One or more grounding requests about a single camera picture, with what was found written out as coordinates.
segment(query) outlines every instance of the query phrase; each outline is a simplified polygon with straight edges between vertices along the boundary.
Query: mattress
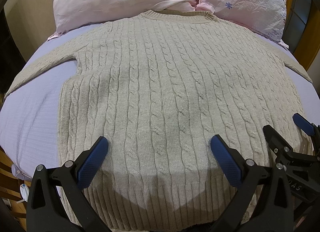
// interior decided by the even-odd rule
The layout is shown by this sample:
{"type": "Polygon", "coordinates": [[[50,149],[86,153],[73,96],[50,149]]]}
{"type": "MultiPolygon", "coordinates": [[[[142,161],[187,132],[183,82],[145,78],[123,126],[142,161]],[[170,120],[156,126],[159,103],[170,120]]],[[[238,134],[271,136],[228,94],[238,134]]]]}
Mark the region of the mattress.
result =
{"type": "MultiPolygon", "coordinates": [[[[45,42],[27,62],[37,58],[99,24],[84,26],[45,42]]],[[[277,49],[295,58],[285,48],[257,35],[277,49]]],[[[306,118],[320,124],[320,100],[312,84],[287,68],[297,87],[306,118]]],[[[0,111],[0,145],[16,167],[32,177],[37,165],[60,165],[57,149],[59,95],[63,83],[76,73],[76,61],[64,62],[11,93],[0,111]]]]}

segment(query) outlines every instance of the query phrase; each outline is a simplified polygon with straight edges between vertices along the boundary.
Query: sweater collar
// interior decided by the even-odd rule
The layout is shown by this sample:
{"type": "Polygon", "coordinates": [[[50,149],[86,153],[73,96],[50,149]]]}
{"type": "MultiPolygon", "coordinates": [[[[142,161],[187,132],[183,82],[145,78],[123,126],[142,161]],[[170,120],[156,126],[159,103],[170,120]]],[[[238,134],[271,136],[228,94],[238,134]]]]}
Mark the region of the sweater collar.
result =
{"type": "Polygon", "coordinates": [[[180,12],[173,10],[149,10],[141,13],[140,16],[147,19],[171,22],[208,23],[210,21],[218,21],[218,18],[209,11],[180,12]]]}

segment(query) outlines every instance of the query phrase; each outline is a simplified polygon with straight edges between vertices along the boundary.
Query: blue gripper pad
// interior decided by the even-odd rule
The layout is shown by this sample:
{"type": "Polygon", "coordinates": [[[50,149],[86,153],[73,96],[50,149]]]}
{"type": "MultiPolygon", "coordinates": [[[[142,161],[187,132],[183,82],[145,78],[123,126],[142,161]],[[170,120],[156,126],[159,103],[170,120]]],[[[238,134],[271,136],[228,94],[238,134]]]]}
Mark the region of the blue gripper pad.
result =
{"type": "Polygon", "coordinates": [[[315,135],[315,130],[313,126],[299,113],[295,113],[293,115],[293,122],[301,128],[301,130],[304,131],[308,136],[314,136],[315,135]]]}
{"type": "Polygon", "coordinates": [[[211,151],[219,163],[231,186],[240,188],[242,184],[242,172],[226,148],[225,142],[219,135],[211,139],[211,151]]]}
{"type": "Polygon", "coordinates": [[[93,150],[77,173],[77,186],[80,190],[88,188],[108,153],[108,140],[101,136],[92,146],[93,150]]]}

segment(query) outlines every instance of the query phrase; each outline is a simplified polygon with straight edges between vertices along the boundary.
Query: silver screw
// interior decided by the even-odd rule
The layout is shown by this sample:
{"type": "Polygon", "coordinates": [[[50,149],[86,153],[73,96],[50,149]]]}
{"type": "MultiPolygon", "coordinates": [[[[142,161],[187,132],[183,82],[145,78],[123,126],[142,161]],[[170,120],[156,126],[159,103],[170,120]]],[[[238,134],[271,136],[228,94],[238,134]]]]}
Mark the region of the silver screw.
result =
{"type": "Polygon", "coordinates": [[[41,171],[42,169],[43,169],[43,165],[38,165],[36,168],[37,171],[41,171]]]}
{"type": "Polygon", "coordinates": [[[73,165],[73,161],[67,161],[67,162],[65,162],[65,164],[64,164],[64,166],[65,167],[71,167],[73,165]]]}
{"type": "Polygon", "coordinates": [[[249,165],[249,166],[254,166],[254,161],[251,160],[251,159],[247,159],[245,162],[246,162],[246,164],[249,165]]]}
{"type": "Polygon", "coordinates": [[[282,165],[281,163],[277,163],[277,164],[276,164],[276,167],[277,167],[279,170],[283,169],[283,165],[282,165]]]}

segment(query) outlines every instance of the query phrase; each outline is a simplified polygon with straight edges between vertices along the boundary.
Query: cable knit pattern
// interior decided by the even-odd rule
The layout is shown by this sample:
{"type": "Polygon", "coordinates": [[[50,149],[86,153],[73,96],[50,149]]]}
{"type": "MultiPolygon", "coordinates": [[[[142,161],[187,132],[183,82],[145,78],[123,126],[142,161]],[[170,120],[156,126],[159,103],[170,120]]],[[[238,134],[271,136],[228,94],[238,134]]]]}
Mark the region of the cable knit pattern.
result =
{"type": "Polygon", "coordinates": [[[108,139],[84,195],[110,228],[180,231],[217,219],[236,190],[211,153],[215,134],[265,166],[274,157],[267,124],[296,152],[311,153],[292,121],[303,109],[285,66],[310,80],[305,70],[208,12],[147,11],[107,22],[21,71],[8,94],[70,58],[78,65],[60,95],[60,161],[76,159],[100,135],[108,139]]]}

